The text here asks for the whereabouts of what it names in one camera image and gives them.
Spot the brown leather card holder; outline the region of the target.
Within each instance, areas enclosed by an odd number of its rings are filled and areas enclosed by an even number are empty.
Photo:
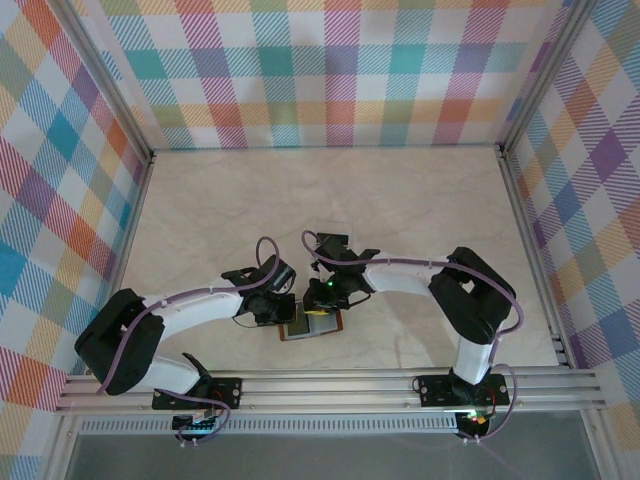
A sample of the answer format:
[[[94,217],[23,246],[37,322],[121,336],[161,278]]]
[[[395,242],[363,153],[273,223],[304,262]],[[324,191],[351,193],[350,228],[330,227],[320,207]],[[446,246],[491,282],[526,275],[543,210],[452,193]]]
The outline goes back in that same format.
[[[310,333],[304,336],[288,337],[286,332],[286,326],[283,324],[279,326],[279,339],[281,342],[288,342],[294,340],[303,340],[309,338],[315,338],[323,335],[339,333],[344,329],[343,320],[339,311],[333,312],[327,316],[320,315],[306,315],[301,309],[296,311],[294,321],[301,320],[306,317],[309,322]]]

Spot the left controller board green light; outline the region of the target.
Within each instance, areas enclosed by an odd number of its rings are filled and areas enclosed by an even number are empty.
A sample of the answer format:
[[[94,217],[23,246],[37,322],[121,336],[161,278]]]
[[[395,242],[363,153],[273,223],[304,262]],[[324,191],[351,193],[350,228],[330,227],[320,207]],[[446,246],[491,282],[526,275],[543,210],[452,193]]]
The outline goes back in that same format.
[[[176,432],[182,431],[183,435],[204,435],[212,432],[217,427],[218,420],[218,416],[176,415],[171,420],[171,429]]]

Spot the controller board green light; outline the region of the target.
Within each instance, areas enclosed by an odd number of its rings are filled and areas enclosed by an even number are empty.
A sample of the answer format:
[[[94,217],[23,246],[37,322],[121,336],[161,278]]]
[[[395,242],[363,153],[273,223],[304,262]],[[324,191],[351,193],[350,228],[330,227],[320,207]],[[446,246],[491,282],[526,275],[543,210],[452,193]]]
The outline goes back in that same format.
[[[490,429],[491,415],[484,412],[458,412],[456,416],[456,435],[462,439],[484,437]]]
[[[212,432],[217,427],[218,420],[218,416],[176,415],[171,420],[171,429],[176,432],[182,431],[183,435],[204,435]]]

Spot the right controller board green light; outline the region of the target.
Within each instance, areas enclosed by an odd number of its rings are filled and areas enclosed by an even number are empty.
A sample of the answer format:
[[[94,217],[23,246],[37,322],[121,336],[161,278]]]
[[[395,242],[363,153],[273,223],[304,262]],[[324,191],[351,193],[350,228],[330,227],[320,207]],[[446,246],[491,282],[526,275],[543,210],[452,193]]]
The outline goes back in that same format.
[[[484,437],[490,429],[491,415],[484,412],[458,412],[456,416],[456,435],[462,439]]]

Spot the long aluminium mounting rail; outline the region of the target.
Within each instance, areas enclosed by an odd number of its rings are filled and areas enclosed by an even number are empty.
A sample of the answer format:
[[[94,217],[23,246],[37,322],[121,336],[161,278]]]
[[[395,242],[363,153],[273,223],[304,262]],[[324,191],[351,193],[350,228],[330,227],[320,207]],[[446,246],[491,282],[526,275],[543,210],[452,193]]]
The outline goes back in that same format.
[[[516,367],[506,380],[518,411],[601,409],[603,391],[591,370],[562,367]],[[238,414],[418,413],[424,409],[414,378],[444,375],[431,369],[248,370],[214,372],[214,377],[241,378]],[[98,395],[89,375],[69,377],[56,412],[69,415],[151,414],[151,387],[136,387],[119,396]]]

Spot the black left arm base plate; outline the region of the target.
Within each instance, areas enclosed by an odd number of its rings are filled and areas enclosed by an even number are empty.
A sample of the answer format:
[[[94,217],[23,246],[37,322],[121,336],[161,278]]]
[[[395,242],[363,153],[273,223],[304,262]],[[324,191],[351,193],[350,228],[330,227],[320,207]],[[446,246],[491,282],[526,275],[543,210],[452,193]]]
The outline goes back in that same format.
[[[206,377],[182,394],[156,389],[151,406],[154,410],[200,410],[213,408],[210,400],[215,400],[235,410],[240,406],[241,394],[241,378]]]

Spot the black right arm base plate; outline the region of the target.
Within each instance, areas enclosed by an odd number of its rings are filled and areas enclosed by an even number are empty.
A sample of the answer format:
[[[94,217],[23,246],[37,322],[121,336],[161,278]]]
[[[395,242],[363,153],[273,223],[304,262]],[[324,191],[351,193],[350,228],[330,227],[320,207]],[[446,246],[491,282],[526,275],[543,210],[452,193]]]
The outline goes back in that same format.
[[[454,374],[421,375],[414,378],[414,390],[422,407],[508,406],[510,397],[501,374],[488,374],[471,385]]]

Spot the aluminium lower frame leg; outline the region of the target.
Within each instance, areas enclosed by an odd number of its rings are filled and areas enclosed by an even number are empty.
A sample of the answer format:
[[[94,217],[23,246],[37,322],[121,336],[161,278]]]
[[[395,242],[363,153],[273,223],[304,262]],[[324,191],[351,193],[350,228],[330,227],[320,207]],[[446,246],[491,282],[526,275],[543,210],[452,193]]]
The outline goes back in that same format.
[[[37,480],[65,480],[80,426],[79,416],[55,417],[47,437]]]
[[[620,480],[613,450],[601,412],[583,409],[581,417],[601,480]]]

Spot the aluminium corner post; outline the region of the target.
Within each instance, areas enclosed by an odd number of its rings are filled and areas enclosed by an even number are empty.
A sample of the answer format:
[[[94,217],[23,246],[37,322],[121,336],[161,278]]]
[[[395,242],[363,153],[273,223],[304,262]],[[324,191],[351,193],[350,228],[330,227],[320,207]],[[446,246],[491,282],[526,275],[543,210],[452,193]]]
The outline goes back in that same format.
[[[509,157],[525,133],[597,2],[569,0],[567,7],[560,7],[561,18],[553,21],[549,31],[554,35],[550,40],[545,39],[538,50],[533,62],[534,76],[530,82],[525,82],[524,91],[516,97],[496,143],[502,158]]]
[[[124,132],[132,141],[134,149],[142,156],[147,165],[153,164],[154,150],[150,147],[142,128],[121,95],[114,77],[87,32],[81,17],[75,11],[71,0],[47,0],[47,2],[77,49],[98,89],[112,107],[114,116],[119,120]]]

